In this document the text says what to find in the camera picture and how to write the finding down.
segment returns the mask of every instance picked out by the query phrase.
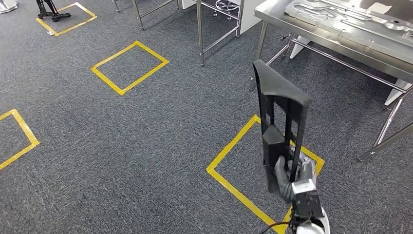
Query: gray carpet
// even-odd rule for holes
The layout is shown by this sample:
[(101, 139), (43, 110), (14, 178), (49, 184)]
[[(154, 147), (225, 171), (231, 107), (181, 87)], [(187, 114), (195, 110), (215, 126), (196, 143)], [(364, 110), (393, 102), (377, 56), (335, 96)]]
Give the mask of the gray carpet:
[[(141, 10), (160, 2), (143, 0)], [(0, 15), (0, 114), (17, 109), (40, 144), (0, 170), (1, 233), (253, 234), (265, 227), (206, 172), (258, 113), (248, 78), (261, 24), (213, 48), (200, 67), (194, 7), (171, 4), (144, 18), (141, 31), (130, 1), (119, 0), (117, 13), (109, 0), (80, 0), (97, 18), (51, 37), (35, 20), (35, 1), (19, 3)], [(87, 19), (67, 12), (79, 15), (53, 25)], [(204, 10), (206, 44), (234, 24), (212, 14)], [(285, 34), (269, 28), (264, 60)], [(90, 68), (135, 40), (170, 63), (120, 96)], [(156, 64), (136, 48), (101, 71), (126, 87)], [(306, 50), (272, 67), (313, 99), (304, 144), (325, 160), (318, 188), (332, 233), (413, 233), (413, 136), (356, 161), (389, 113), (390, 88)], [(412, 99), (388, 134), (412, 121)], [(0, 121), (0, 136), (2, 161), (28, 144), (11, 117)], [(288, 206), (267, 193), (261, 154), (254, 126), (217, 171), (280, 221)]]

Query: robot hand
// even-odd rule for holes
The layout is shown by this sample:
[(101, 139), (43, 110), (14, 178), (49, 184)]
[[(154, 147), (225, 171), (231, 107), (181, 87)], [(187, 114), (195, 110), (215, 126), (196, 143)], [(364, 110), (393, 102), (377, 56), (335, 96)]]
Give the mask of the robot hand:
[(282, 198), (293, 204), (290, 224), (293, 231), (298, 234), (330, 234), (327, 213), (320, 205), (315, 186), (314, 162), (301, 158), (301, 168), (295, 182), (289, 181), (285, 163), (285, 158), (280, 156), (274, 172)]

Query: black stand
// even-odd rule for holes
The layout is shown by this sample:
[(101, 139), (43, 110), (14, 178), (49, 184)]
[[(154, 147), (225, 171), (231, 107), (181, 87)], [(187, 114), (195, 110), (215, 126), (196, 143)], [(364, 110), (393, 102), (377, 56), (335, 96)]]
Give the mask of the black stand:
[(53, 22), (58, 22), (61, 18), (68, 18), (71, 15), (69, 13), (59, 13), (53, 4), (52, 0), (44, 0), (47, 5), (49, 6), (52, 12), (47, 12), (46, 8), (44, 7), (43, 0), (36, 0), (39, 6), (40, 14), (38, 14), (38, 18), (42, 19), (43, 17), (51, 16)]
[[(270, 192), (275, 192), (279, 191), (279, 187), (274, 174), (274, 166), (281, 155), (286, 161), (293, 160), (290, 182), (296, 180), (304, 126), (311, 98), (261, 60), (254, 62), (254, 71), (260, 103), (267, 185)], [(285, 112), (285, 135), (275, 126), (274, 104)], [(293, 122), (298, 125), (297, 136), (294, 136), (292, 132)], [(290, 150), (290, 141), (296, 145), (294, 154)]]

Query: gray glove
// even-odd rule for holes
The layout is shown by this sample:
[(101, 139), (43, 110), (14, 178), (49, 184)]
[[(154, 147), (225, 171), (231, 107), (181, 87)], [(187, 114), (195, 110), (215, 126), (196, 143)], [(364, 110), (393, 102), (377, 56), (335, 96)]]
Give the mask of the gray glove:
[[(314, 162), (311, 160), (302, 163), (299, 171), (299, 176), (297, 181), (312, 179), (315, 182), (314, 173)], [(294, 192), (292, 188), (292, 183), (289, 180), (287, 171), (285, 170), (285, 158), (280, 156), (274, 167), (275, 175), (277, 177), (278, 186), (280, 189), (281, 197), (286, 201), (291, 203), (294, 200)]]

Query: yellow tape square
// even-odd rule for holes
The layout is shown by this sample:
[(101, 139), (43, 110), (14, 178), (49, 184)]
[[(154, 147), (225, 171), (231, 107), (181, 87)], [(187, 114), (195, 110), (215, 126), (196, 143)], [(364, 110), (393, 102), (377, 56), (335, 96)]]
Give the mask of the yellow tape square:
[(56, 32), (56, 31), (53, 30), (49, 25), (47, 25), (43, 20), (41, 20), (41, 19), (39, 19), (39, 18), (36, 18), (36, 21), (39, 22), (45, 29), (47, 29), (48, 31), (52, 32), (55, 37), (57, 37), (57, 36), (59, 36), (59, 35), (62, 35), (62, 34), (64, 34), (64, 33), (67, 33), (67, 32), (69, 32), (69, 31), (71, 31), (71, 30), (73, 30), (73, 29), (75, 29), (75, 28), (78, 28), (78, 27), (86, 24), (87, 22), (90, 22), (90, 21), (94, 20), (95, 18), (97, 18), (97, 16), (96, 16), (93, 12), (91, 12), (91, 11), (88, 10), (88, 9), (86, 9), (84, 6), (80, 5), (79, 2), (75, 2), (75, 3), (73, 3), (73, 4), (70, 4), (70, 5), (68, 5), (68, 6), (65, 6), (65, 7), (61, 8), (61, 9), (58, 9), (57, 11), (63, 11), (63, 10), (66, 10), (67, 8), (69, 8), (69, 7), (72, 7), (72, 6), (77, 6), (77, 7), (79, 7), (79, 8), (82, 9), (84, 12), (88, 13), (88, 14), (91, 16), (91, 18), (88, 19), (88, 20), (86, 20), (86, 21), (83, 21), (82, 23), (78, 23), (78, 24), (76, 24), (75, 26), (72, 26), (72, 27), (70, 27), (70, 28), (68, 28), (68, 29), (65, 29), (65, 30), (63, 30), (63, 31), (61, 31), (61, 32)]
[(18, 152), (17, 154), (11, 156), (8, 160), (2, 162), (0, 164), (0, 170), (5, 168), (7, 165), (12, 163), (16, 159), (18, 159), (23, 154), (27, 153), (29, 150), (35, 148), (39, 144), (39, 141), (36, 139), (35, 135), (32, 133), (29, 126), (27, 126), (26, 122), (24, 122), (23, 118), (17, 112), (16, 109), (13, 109), (13, 110), (8, 111), (8, 112), (4, 113), (3, 115), (1, 115), (0, 120), (4, 119), (4, 118), (6, 118), (10, 115), (13, 115), (14, 119), (17, 121), (20, 128), (23, 130), (24, 134), (26, 134), (27, 138), (29, 139), (30, 145), (27, 146), (26, 148), (24, 148), (23, 150), (21, 150), (20, 152)]
[[(148, 73), (144, 74), (142, 77), (140, 77), (139, 79), (134, 81), (132, 84), (128, 85), (126, 88), (121, 89), (115, 83), (113, 83), (110, 79), (108, 79), (104, 74), (102, 74), (97, 68), (99, 66), (105, 64), (106, 62), (116, 58), (117, 56), (123, 54), (124, 52), (132, 49), (135, 46), (141, 47), (142, 49), (144, 49), (145, 51), (147, 51), (148, 53), (150, 53), (151, 55), (153, 55), (154, 57), (159, 59), (161, 61), (161, 63), (159, 65), (157, 65), (155, 68), (153, 68), (152, 70), (150, 70)], [(150, 75), (152, 75), (153, 73), (155, 73), (156, 71), (158, 71), (159, 69), (161, 69), (163, 66), (165, 66), (168, 63), (169, 63), (168, 60), (166, 60), (165, 58), (163, 58), (162, 56), (157, 54), (155, 51), (151, 50), (149, 47), (145, 46), (144, 44), (142, 44), (142, 43), (140, 43), (139, 41), (136, 40), (131, 45), (127, 46), (125, 49), (117, 52), (116, 54), (110, 56), (109, 58), (107, 58), (107, 59), (99, 62), (98, 64), (92, 66), (91, 71), (93, 71), (98, 77), (100, 77), (105, 83), (107, 83), (118, 94), (124, 95), (131, 88), (135, 87), (137, 84), (139, 84), (140, 82), (142, 82), (143, 80), (148, 78)]]
[[(216, 179), (220, 184), (222, 184), (222, 186), (224, 186), (230, 193), (232, 193), (240, 202), (242, 202), (247, 208), (249, 208), (250, 211), (252, 211), (256, 216), (258, 216), (262, 221), (264, 221), (268, 225), (271, 225), (275, 223), (275, 221), (272, 218), (270, 218), (266, 213), (260, 210), (251, 200), (249, 200), (246, 196), (244, 196), (240, 191), (238, 191), (234, 186), (232, 186), (224, 177), (222, 177), (222, 175), (220, 175), (215, 170), (215, 168), (222, 161), (222, 159), (224, 159), (225, 155), (229, 153), (229, 151), (235, 146), (235, 144), (237, 144), (238, 141), (240, 141), (241, 138), (246, 134), (246, 132), (249, 129), (251, 129), (252, 126), (256, 123), (261, 124), (261, 119), (257, 115), (254, 115), (248, 121), (248, 123), (237, 133), (235, 138), (224, 147), (224, 149), (218, 154), (218, 156), (216, 156), (216, 158), (206, 168), (206, 171), (214, 179)], [(324, 160), (318, 157), (317, 155), (315, 155), (313, 152), (307, 150), (303, 146), (301, 147), (301, 151), (316, 162), (315, 169), (318, 175), (324, 165)], [(284, 218), (282, 219), (282, 222), (289, 221), (290, 215), (291, 215), (291, 207), (285, 214)], [(273, 227), (273, 230), (279, 234), (283, 234), (285, 233), (285, 230), (287, 228), (288, 228), (288, 225), (278, 225), (278, 226)]]

